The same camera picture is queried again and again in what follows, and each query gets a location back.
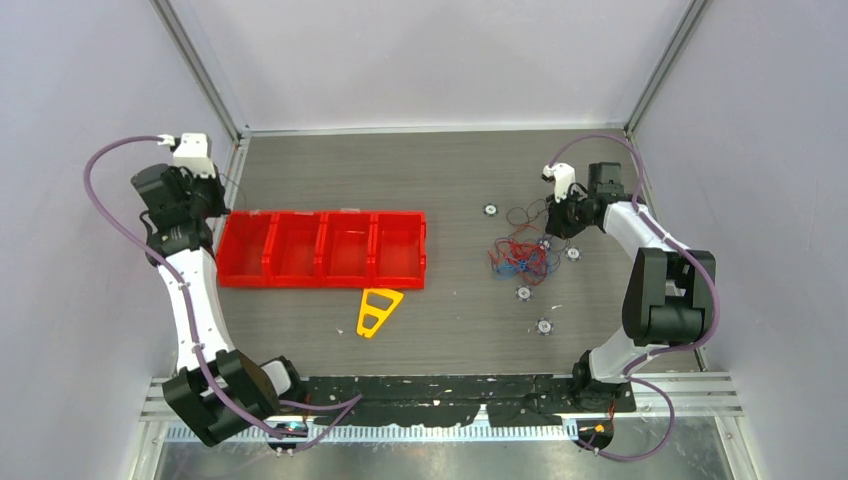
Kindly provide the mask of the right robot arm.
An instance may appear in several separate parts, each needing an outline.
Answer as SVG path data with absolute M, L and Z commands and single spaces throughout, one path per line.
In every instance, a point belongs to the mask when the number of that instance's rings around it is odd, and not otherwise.
M 590 227 L 614 238 L 632 261 L 620 328 L 584 352 L 572 369 L 569 399 L 583 411 L 606 410 L 630 390 L 630 374 L 668 351 L 705 339 L 716 308 L 715 257 L 692 250 L 660 226 L 638 193 L 626 191 L 616 162 L 592 163 L 588 183 L 566 163 L 546 165 L 547 234 L 569 240 Z

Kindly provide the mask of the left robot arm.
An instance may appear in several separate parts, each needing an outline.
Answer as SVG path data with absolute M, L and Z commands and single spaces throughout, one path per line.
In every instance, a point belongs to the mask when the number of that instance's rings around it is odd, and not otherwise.
M 155 164 L 131 184 L 146 208 L 145 254 L 169 293 L 177 329 L 176 375 L 166 381 L 166 404 L 212 447 L 280 412 L 298 412 L 307 389 L 283 356 L 258 364 L 228 333 L 217 291 L 209 219 L 230 214 L 217 175 Z

